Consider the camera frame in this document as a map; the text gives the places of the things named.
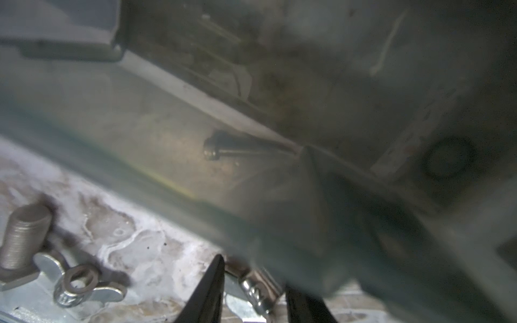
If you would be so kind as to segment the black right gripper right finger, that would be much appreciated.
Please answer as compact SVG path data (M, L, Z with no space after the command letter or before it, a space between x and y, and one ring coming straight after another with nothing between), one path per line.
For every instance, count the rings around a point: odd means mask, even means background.
M312 297L288 285L285 299L289 323L337 323L321 298Z

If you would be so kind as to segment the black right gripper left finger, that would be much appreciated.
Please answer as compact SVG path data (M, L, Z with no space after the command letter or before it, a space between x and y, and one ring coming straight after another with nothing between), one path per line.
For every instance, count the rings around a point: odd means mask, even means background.
M224 284L225 261L217 254L174 323L221 322Z

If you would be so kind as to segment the thin silver pin screw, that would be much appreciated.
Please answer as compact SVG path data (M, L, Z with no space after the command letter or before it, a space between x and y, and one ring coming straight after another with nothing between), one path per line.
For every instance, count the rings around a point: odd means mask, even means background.
M221 157L250 157L270 155L295 155L297 150L276 141L251 135L235 135L226 131L215 131L203 143L203 156L216 161Z

